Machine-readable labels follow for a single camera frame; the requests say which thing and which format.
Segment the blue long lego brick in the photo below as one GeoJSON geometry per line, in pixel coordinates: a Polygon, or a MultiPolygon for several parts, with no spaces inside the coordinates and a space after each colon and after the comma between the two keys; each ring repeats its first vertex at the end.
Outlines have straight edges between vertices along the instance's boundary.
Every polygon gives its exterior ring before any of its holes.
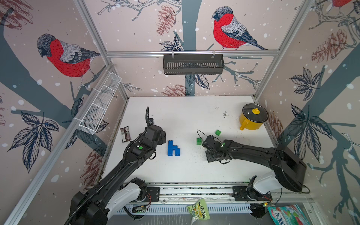
{"type": "Polygon", "coordinates": [[[181,155],[180,148],[177,145],[173,144],[173,140],[168,141],[167,155],[169,157],[181,155]]]}

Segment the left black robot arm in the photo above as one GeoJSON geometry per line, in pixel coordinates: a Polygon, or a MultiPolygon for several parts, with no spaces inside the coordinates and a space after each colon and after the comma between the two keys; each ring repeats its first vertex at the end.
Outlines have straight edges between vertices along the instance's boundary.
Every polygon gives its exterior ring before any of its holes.
{"type": "Polygon", "coordinates": [[[147,159],[156,156],[156,147],[166,143],[165,131],[149,125],[126,147],[120,163],[97,185],[85,194],[78,192],[71,200],[67,225],[105,225],[108,219],[131,201],[146,198],[147,184],[134,178],[122,187],[125,180],[147,159]]]}

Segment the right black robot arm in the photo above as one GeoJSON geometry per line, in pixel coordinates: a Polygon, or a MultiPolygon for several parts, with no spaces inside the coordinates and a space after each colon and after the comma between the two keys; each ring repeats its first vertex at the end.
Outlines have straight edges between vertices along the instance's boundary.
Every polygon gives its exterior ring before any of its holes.
{"type": "Polygon", "coordinates": [[[227,139],[219,142],[214,136],[208,136],[202,146],[209,163],[244,160],[271,169],[264,175],[253,176],[247,188],[249,191],[265,195],[280,188],[297,193],[303,190],[307,166],[291,150],[244,145],[227,139]]]}

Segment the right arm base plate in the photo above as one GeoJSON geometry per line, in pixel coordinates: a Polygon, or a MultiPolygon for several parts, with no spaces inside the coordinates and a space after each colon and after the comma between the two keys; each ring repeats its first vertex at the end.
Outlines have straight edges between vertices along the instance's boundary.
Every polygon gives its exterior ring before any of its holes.
{"type": "Polygon", "coordinates": [[[247,186],[233,186],[232,197],[235,201],[265,201],[270,202],[273,200],[270,192],[261,194],[254,188],[248,188],[247,186]]]}

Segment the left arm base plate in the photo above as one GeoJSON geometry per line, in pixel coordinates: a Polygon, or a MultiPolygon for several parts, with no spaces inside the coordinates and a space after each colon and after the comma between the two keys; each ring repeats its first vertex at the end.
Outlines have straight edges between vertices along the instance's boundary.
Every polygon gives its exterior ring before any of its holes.
{"type": "Polygon", "coordinates": [[[143,203],[157,203],[160,197],[160,187],[147,187],[145,194],[143,195],[143,203]]]}

